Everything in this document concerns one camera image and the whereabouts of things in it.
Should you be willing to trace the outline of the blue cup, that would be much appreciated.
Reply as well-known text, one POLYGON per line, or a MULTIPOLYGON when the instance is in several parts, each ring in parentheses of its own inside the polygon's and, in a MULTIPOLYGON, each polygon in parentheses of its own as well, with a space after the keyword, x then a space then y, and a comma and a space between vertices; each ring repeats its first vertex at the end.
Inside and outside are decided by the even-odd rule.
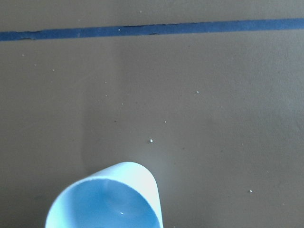
POLYGON ((47 228, 162 228, 156 180, 144 166, 121 162, 78 180, 54 200, 47 228))

